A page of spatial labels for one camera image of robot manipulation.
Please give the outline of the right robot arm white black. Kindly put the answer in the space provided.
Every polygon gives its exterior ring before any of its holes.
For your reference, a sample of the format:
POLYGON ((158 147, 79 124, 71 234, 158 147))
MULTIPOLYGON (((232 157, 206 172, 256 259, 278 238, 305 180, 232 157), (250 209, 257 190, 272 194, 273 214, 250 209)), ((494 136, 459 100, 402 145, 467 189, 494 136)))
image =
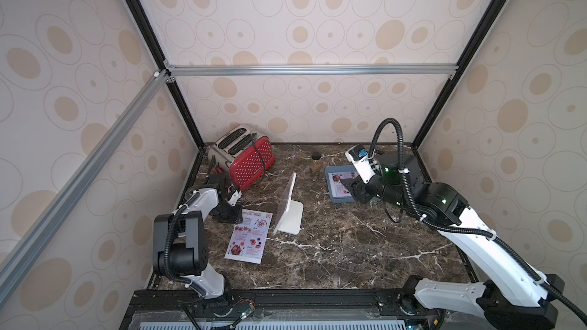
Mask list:
POLYGON ((584 311, 562 294, 565 283, 559 276, 528 264, 446 183, 390 185, 374 175, 368 183, 356 177, 342 184, 357 202, 378 198, 403 209, 450 240, 487 276, 484 282, 457 284, 413 275, 397 300, 406 314, 449 310, 486 319, 496 329, 552 329, 558 300, 586 321, 584 311))

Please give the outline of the white menu holder stand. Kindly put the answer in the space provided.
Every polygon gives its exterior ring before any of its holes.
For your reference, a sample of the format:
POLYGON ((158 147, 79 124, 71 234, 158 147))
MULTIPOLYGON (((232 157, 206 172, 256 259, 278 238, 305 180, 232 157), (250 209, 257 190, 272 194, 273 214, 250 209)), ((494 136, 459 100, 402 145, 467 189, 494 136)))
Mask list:
POLYGON ((296 178, 297 174, 293 172, 281 195, 273 235, 278 232, 298 235, 301 231, 304 204, 292 199, 296 178))

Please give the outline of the new menu sheet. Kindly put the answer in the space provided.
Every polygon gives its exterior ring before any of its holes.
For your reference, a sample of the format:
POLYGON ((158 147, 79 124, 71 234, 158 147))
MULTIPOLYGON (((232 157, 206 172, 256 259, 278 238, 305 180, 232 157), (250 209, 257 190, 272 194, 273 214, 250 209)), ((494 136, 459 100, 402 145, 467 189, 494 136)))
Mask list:
POLYGON ((355 171, 341 171, 328 174, 330 183, 330 192, 333 198, 350 198, 352 195, 342 183, 342 180, 353 181, 358 174, 355 171))

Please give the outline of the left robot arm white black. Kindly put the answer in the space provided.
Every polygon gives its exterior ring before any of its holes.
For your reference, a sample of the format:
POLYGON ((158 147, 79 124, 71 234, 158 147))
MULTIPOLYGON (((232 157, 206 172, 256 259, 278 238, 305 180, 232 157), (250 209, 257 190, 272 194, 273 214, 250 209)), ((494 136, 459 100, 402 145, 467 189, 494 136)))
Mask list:
POLYGON ((228 174, 210 174, 205 183, 188 189, 185 201, 154 220, 154 273, 194 290, 202 299, 225 294, 226 280, 209 264, 207 217, 238 225, 243 222, 242 196, 228 174))

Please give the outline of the old menu sheet red print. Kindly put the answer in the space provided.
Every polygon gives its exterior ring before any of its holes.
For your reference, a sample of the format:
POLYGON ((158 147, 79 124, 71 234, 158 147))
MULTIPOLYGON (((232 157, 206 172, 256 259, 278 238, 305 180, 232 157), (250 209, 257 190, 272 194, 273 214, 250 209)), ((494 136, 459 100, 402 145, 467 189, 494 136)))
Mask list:
POLYGON ((272 214, 244 209, 242 222, 235 225, 225 258, 261 264, 272 214))

